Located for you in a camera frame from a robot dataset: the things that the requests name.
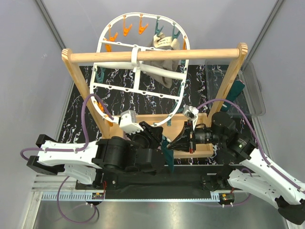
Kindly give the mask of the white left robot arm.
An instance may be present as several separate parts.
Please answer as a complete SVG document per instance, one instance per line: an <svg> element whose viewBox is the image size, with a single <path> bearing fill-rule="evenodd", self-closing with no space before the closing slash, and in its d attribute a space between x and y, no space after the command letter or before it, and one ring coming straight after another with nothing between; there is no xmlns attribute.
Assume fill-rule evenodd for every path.
<svg viewBox="0 0 305 229"><path fill-rule="evenodd" d="M85 144L54 142L46 135L37 141L36 156L30 156L27 166L36 173L56 176L63 173L93 189L99 188L101 171L112 173L144 173L155 175L165 165L161 151L163 127L140 122L141 131L124 139L113 136Z"/></svg>

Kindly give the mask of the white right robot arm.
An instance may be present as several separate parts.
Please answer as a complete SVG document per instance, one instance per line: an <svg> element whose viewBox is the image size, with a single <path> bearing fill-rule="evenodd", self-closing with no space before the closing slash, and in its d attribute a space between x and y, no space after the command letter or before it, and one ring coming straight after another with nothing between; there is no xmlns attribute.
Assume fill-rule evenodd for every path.
<svg viewBox="0 0 305 229"><path fill-rule="evenodd" d="M174 151L193 152L199 144L219 144L241 164L260 176L247 176L225 165L210 179L212 187L244 190L274 206L286 220L301 225L305 221L305 184L296 179L262 152L252 139L235 129L235 121L224 112L212 116L212 124L184 123L180 134L168 145Z"/></svg>

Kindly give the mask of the white round clip hanger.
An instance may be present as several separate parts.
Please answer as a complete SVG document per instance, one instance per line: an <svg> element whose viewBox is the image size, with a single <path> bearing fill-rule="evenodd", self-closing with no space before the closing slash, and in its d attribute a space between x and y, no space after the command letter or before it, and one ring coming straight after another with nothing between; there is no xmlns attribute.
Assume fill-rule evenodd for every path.
<svg viewBox="0 0 305 229"><path fill-rule="evenodd" d="M111 28L119 23L120 21L126 22L127 18L130 17L138 17L139 19L143 18L150 18L155 20L155 30L154 36L152 40L152 44L148 47L146 46L139 46L137 44L126 44L122 42L116 41L117 35L111 36ZM97 47L97 53L100 54L102 47L105 47L107 52L112 50L112 46L122 46L131 48L132 50L132 57L131 61L129 62L94 62L93 70L91 74L91 82L90 82L90 93L93 93L97 87L106 88L109 90L119 90L128 93L134 94L142 94L148 96L154 96L159 98L166 98L175 101L175 105L173 106L172 111L165 116L165 118L161 121L156 121L152 125L153 126L161 126L165 123L169 123L174 115L180 108L180 105L183 100L184 95L184 88L187 78L187 68L189 65L189 61L187 59L181 59L180 64L183 68L181 73L175 72L174 68L166 68L162 66L154 66L152 64L147 64L146 61L141 61L137 58L137 54L140 51L173 51L175 47L179 46L178 38L179 36L183 36L183 50L190 49L190 43L188 41L187 34L185 33L184 29L176 23L174 20L160 16L155 14L147 14L147 13L140 13L140 12L130 12L124 15L118 16L113 19L107 27L105 27L100 35L99 43ZM120 87L111 84L105 84L102 82L104 77L105 69L126 69L131 70L134 72L134 81L133 87ZM155 93L151 91L144 91L140 90L140 76L141 73L144 73L149 76L159 76L165 79L171 80L179 80L180 87L178 91L178 95L169 95L169 94L162 94L162 93Z"/></svg>

